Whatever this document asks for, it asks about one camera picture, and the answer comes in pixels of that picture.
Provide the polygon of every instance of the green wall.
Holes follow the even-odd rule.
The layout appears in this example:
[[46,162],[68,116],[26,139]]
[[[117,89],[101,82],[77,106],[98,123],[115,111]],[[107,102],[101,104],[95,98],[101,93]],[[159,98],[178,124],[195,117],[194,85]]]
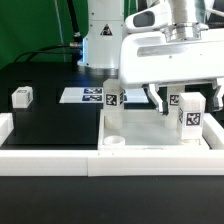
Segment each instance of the green wall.
[[[64,43],[73,41],[66,0],[57,0]],[[87,0],[73,0],[80,32],[88,31]],[[131,1],[131,12],[134,11]],[[125,16],[128,1],[125,0]],[[61,44],[54,0],[0,0],[0,68],[28,51]],[[62,55],[38,55],[34,61],[64,61]]]

